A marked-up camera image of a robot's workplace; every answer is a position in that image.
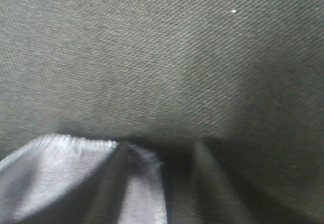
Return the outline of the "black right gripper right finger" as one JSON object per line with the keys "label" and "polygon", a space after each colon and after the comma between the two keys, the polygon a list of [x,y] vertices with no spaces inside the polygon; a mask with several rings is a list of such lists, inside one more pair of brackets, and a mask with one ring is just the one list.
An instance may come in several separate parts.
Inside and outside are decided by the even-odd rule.
{"label": "black right gripper right finger", "polygon": [[253,217],[211,150],[202,142],[167,145],[169,223],[253,223]]}

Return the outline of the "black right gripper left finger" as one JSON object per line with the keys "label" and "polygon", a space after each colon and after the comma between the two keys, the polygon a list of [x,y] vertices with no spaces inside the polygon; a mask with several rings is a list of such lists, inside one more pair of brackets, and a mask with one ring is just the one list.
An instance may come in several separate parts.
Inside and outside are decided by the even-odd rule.
{"label": "black right gripper left finger", "polygon": [[118,223],[129,175],[129,148],[122,142],[103,164],[103,172],[83,223]]}

